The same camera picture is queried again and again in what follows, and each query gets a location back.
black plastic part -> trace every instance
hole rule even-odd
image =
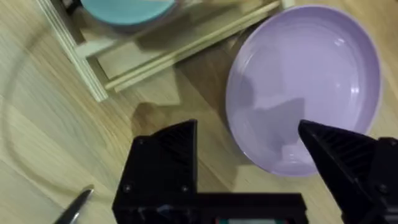
[[[72,2],[70,3],[70,5],[66,7],[67,14],[68,14],[69,16],[72,15],[72,14],[76,11],[76,9],[77,9],[78,7],[81,7],[81,6],[83,6],[83,5],[81,4],[81,0],[72,0]]]
[[[113,212],[118,224],[214,224],[217,218],[274,218],[307,224],[300,194],[198,194],[197,122],[135,138]]]
[[[390,192],[398,183],[395,144],[305,120],[298,133],[345,223],[396,223],[397,192]]]

plate rim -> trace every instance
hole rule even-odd
[[[279,176],[283,176],[283,177],[308,177],[308,176],[317,174],[318,171],[317,171],[316,165],[314,165],[315,170],[313,172],[308,172],[306,174],[299,174],[299,175],[291,175],[291,174],[284,174],[284,173],[281,173],[281,172],[277,172],[277,171],[274,171],[274,170],[267,170],[267,169],[261,167],[259,164],[256,164],[254,162],[254,160],[252,159],[252,157],[249,156],[246,153],[246,151],[241,148],[241,146],[238,143],[238,138],[235,137],[235,136],[238,136],[238,135],[236,134],[236,131],[235,131],[236,128],[233,128],[233,125],[231,125],[232,124],[231,116],[229,115],[230,114],[229,111],[231,111],[231,110],[229,110],[229,108],[230,108],[230,106],[229,106],[230,103],[229,102],[232,101],[232,100],[229,100],[229,98],[232,97],[231,94],[229,93],[229,92],[231,92],[229,86],[231,86],[231,84],[232,84],[233,77],[237,75],[235,71],[236,71],[236,69],[238,67],[237,66],[237,61],[238,61],[239,55],[242,53],[243,48],[247,47],[248,43],[251,42],[251,40],[257,35],[258,32],[260,32],[261,29],[263,29],[265,26],[270,24],[272,21],[277,20],[280,17],[284,16],[286,13],[288,13],[290,11],[296,11],[296,10],[308,9],[308,8],[326,9],[326,10],[329,10],[329,11],[333,11],[333,12],[339,14],[340,16],[345,17],[347,20],[353,22],[360,29],[360,31],[363,33],[364,38],[366,38],[367,41],[370,44],[369,48],[374,52],[374,56],[376,58],[375,62],[376,62],[376,66],[377,66],[376,69],[378,71],[378,73],[376,75],[377,75],[377,79],[379,80],[379,84],[377,86],[378,87],[378,93],[377,93],[378,96],[377,96],[377,102],[376,102],[376,106],[375,106],[375,109],[374,109],[374,113],[371,116],[371,119],[369,121],[369,124],[368,124],[366,130],[362,134],[367,134],[371,130],[371,128],[373,127],[374,122],[376,120],[376,116],[379,113],[379,110],[380,110],[380,107],[381,107],[381,103],[382,103],[382,93],[383,93],[383,89],[384,89],[384,80],[383,80],[382,69],[381,69],[381,58],[380,58],[380,55],[379,55],[379,53],[377,51],[376,44],[374,43],[374,41],[370,37],[369,33],[366,32],[366,29],[359,23],[359,21],[355,17],[353,17],[352,15],[348,14],[347,12],[342,11],[340,9],[337,9],[335,7],[330,7],[330,6],[321,5],[321,4],[308,4],[308,5],[304,5],[304,6],[294,6],[294,7],[288,8],[288,9],[282,11],[281,13],[279,13],[278,15],[272,16],[270,19],[264,21],[244,41],[244,43],[241,46],[239,52],[236,54],[234,62],[233,62],[232,66],[231,66],[231,69],[229,71],[229,76],[228,76],[228,81],[227,81],[227,86],[226,86],[225,110],[226,110],[226,118],[227,118],[227,121],[228,121],[228,126],[229,126],[229,129],[230,129],[231,134],[233,136],[233,139],[234,139],[235,143],[239,146],[239,149],[243,152],[243,154],[247,158],[249,158],[251,160],[251,162],[253,162],[253,164],[258,166],[260,169],[262,169],[262,170],[264,170],[266,172],[269,172],[271,174],[275,174],[275,175],[279,175]]]

metal tool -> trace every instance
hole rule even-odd
[[[68,206],[68,208],[58,217],[54,224],[73,224],[76,222],[80,214],[81,208],[90,198],[91,194],[94,192],[94,185],[90,184],[85,187],[79,196]]]

wooden slat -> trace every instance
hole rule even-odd
[[[187,3],[180,6],[180,8],[177,9],[178,12],[174,12],[176,14],[175,16],[167,19],[167,22],[180,17],[183,14],[182,13],[183,11],[186,11],[188,8],[193,7],[198,3],[199,2],[195,2],[195,1],[187,1]],[[125,37],[125,38],[103,36],[103,37],[100,37],[100,38],[97,38],[94,40],[87,40],[87,41],[77,45],[75,47],[75,52],[81,58],[87,58],[87,57],[92,57],[94,55],[99,55],[99,54],[106,52],[109,49],[112,49],[113,47],[117,47],[126,42],[134,40],[135,38],[143,36],[143,35],[147,34],[148,32],[150,32],[162,25],[164,25],[164,22],[155,24],[154,26],[151,26],[148,29],[144,29],[134,35],[131,35],[131,36]]]
[[[107,99],[108,94],[103,87],[103,83],[107,81],[107,78],[101,68],[96,66],[95,61],[89,62],[75,53],[74,48],[80,41],[83,41],[83,36],[76,27],[73,27],[70,18],[64,11],[62,2],[59,0],[37,1],[53,27],[63,50],[76,67],[95,100],[103,101]]]
[[[288,7],[292,7],[295,4],[295,0],[281,0],[282,1],[282,7],[284,9],[288,8]]]
[[[267,17],[268,15],[267,13],[269,11],[276,9],[279,6],[280,2],[276,1],[254,12],[246,14],[245,16],[237,12],[231,11],[225,14],[225,16],[228,17],[228,19],[222,17],[222,15],[218,18],[219,20],[211,18],[212,19],[211,22],[203,24],[203,27],[201,27],[201,32],[203,32],[206,29],[209,29],[209,27],[211,28],[211,30],[208,30],[208,32],[205,35],[200,35],[199,39],[190,41],[189,44],[181,46],[163,55],[161,58],[157,58],[156,60],[153,60],[150,63],[147,63],[137,69],[134,69],[133,71],[109,82],[108,84],[105,85],[105,88],[107,90],[113,89],[117,86],[119,86],[119,89],[120,86],[125,88],[126,85],[123,85],[123,83],[127,81],[129,81],[128,84],[130,85],[137,83],[177,63],[178,61],[185,59],[199,52],[200,50],[234,34],[235,32],[238,32],[239,30],[244,29],[245,27],[248,27],[260,21],[261,19]]]

wooden surface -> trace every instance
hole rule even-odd
[[[329,3],[367,28],[385,81],[371,135],[398,138],[398,2],[298,3]],[[188,118],[199,120],[201,192],[301,192],[312,223],[341,223],[319,176],[268,174],[231,139],[224,91],[239,41],[210,47],[98,104],[35,1],[1,1],[0,10],[0,223],[51,223],[88,184],[95,184],[96,192],[80,223],[115,223],[111,202],[132,138]]]

